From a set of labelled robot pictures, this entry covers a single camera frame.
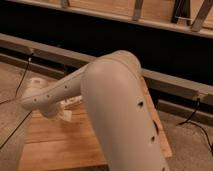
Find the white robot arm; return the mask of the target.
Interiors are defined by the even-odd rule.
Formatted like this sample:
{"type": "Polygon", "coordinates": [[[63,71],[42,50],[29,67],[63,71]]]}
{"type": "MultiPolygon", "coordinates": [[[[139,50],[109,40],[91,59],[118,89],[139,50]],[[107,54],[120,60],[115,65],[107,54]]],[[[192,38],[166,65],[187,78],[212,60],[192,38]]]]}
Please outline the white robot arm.
{"type": "Polygon", "coordinates": [[[20,102],[52,118],[62,100],[81,96],[110,171],[170,171],[141,77],[137,57],[118,50],[52,84],[32,78],[20,102]]]}

